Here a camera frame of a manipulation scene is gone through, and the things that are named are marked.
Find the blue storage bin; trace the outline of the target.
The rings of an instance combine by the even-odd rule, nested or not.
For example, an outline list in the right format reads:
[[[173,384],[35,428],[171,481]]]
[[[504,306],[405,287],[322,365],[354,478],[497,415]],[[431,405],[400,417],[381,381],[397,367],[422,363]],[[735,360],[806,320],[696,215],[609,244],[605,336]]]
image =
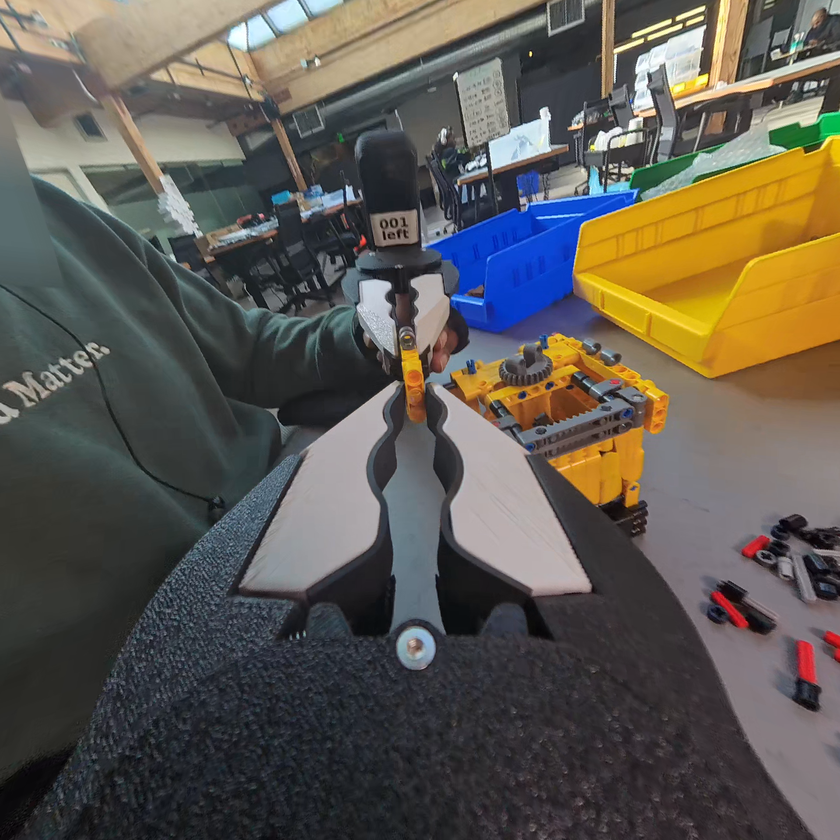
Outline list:
[[[453,307],[471,329],[502,333],[566,298],[581,226],[636,199],[626,190],[537,202],[432,243],[458,270]]]

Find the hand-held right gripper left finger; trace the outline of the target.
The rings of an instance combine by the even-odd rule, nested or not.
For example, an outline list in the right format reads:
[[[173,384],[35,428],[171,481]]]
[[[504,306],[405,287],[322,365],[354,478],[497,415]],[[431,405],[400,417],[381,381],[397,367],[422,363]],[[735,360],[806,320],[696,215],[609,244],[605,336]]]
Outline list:
[[[301,451],[250,552],[238,594],[336,605],[358,635],[392,626],[393,544],[384,488],[406,396],[392,383]]]

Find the person's left hand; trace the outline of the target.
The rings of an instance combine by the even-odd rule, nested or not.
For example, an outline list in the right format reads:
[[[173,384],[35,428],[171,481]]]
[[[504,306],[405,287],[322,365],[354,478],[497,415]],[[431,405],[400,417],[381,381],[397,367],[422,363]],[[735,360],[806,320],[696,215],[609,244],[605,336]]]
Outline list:
[[[353,315],[353,339],[363,357],[375,361],[387,375],[397,376],[396,362],[391,359],[362,328],[358,315]],[[469,326],[464,317],[450,308],[448,320],[430,350],[427,367],[431,373],[442,374],[451,358],[469,344]]]

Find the long wooden desk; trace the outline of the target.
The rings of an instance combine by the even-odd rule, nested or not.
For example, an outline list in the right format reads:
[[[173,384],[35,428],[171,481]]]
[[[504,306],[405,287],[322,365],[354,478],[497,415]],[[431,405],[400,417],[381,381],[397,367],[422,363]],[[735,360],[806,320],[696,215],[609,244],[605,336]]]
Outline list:
[[[735,81],[732,83],[720,82],[714,88],[703,88],[692,91],[684,96],[674,96],[675,108],[699,106],[707,102],[717,102],[726,98],[749,98],[760,91],[767,91],[788,82],[810,80],[812,78],[822,79],[833,77],[838,73],[839,51],[813,56],[809,59],[797,61],[789,66],[778,70],[770,70],[757,76]]]

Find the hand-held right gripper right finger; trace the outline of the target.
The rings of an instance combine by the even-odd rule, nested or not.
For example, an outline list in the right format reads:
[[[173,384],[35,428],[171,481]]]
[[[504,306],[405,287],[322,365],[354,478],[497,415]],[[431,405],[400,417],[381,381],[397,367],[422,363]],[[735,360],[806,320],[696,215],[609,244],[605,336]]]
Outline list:
[[[542,631],[538,601],[589,595],[585,571],[526,450],[450,390],[427,390],[440,509],[436,592],[446,632],[478,632],[500,605]]]

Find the yellow storage bin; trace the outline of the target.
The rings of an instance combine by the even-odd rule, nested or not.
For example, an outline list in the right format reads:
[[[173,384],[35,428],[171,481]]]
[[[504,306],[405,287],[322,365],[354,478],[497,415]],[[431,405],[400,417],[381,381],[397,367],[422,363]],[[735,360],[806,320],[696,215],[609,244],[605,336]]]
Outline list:
[[[573,277],[707,378],[838,341],[838,136],[584,223]]]

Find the white sign board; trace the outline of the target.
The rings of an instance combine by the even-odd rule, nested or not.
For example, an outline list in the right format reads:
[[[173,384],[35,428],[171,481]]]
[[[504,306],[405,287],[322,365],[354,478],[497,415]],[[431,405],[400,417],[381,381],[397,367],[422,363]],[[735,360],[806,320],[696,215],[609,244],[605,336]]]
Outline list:
[[[510,131],[508,99],[501,58],[454,74],[465,144],[470,149]]]

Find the yellow lego vehicle model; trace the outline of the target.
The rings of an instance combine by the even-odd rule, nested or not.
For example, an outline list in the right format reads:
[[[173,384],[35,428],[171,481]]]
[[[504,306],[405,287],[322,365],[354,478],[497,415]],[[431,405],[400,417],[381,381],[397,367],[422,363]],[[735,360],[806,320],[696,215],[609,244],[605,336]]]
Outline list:
[[[468,360],[448,390],[544,458],[631,538],[647,530],[644,436],[666,425],[669,395],[591,339],[543,334],[513,355]]]

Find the black utility cart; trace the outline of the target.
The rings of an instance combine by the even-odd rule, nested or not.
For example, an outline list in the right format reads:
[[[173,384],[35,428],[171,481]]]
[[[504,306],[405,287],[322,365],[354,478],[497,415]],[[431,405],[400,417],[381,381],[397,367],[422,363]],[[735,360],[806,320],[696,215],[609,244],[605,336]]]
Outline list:
[[[629,100],[608,98],[587,104],[581,136],[583,194],[628,191],[635,172],[650,163],[655,135],[655,126],[646,125]]]

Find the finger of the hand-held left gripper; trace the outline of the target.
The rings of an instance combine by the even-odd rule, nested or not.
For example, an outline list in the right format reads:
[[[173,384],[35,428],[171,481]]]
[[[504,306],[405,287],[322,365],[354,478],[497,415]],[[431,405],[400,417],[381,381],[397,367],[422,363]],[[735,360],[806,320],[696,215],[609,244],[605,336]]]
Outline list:
[[[430,353],[449,319],[450,302],[443,275],[421,275],[411,280],[416,350]]]
[[[384,357],[400,359],[399,327],[392,284],[387,280],[362,279],[358,292],[356,313],[364,334]]]

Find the person's left forearm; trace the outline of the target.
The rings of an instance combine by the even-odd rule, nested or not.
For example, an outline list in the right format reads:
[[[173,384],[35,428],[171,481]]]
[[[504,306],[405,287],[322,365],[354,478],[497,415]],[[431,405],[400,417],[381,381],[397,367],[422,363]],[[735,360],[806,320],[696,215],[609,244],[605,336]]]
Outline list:
[[[375,394],[390,383],[364,348],[356,311],[329,308],[312,318],[244,310],[214,289],[183,293],[182,319],[226,396],[281,408],[319,393]]]

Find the pile of small lego pins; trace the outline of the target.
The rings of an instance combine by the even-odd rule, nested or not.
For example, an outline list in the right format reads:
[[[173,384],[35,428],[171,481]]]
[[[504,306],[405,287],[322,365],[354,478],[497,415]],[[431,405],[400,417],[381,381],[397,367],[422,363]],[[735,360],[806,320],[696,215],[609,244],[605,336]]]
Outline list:
[[[804,606],[837,604],[838,544],[838,526],[816,527],[802,514],[793,513],[751,538],[739,553],[743,559],[771,572]],[[760,636],[773,634],[781,625],[781,617],[774,609],[732,580],[718,580],[711,587],[706,615],[716,624],[748,629]],[[793,702],[808,711],[819,711],[823,688],[817,674],[814,643],[795,638],[791,653]]]

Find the yellow lego beam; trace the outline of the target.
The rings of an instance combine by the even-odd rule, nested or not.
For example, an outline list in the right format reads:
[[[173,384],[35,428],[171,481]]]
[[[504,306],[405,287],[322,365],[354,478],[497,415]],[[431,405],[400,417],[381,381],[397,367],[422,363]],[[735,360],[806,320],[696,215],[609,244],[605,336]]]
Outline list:
[[[424,423],[427,416],[425,397],[426,374],[424,372],[424,363],[417,350],[417,345],[415,350],[403,350],[399,342],[399,347],[402,365],[402,381],[406,399],[406,414],[413,423]]]

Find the black office chair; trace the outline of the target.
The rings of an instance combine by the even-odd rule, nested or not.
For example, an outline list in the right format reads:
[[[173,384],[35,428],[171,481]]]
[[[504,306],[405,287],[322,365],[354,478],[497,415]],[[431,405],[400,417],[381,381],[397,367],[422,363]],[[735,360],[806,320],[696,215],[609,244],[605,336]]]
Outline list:
[[[690,152],[690,140],[684,137],[685,125],[670,89],[666,65],[647,73],[647,90],[654,104],[656,136],[652,163],[669,161]]]
[[[332,290],[305,238],[298,204],[295,201],[275,204],[273,212],[276,231],[271,237],[271,247],[286,297],[280,312],[298,315],[309,302],[326,302],[334,308]]]
[[[465,228],[468,206],[463,199],[462,189],[447,178],[435,154],[427,156],[426,163],[437,190],[438,205],[444,212],[445,220],[458,233]]]

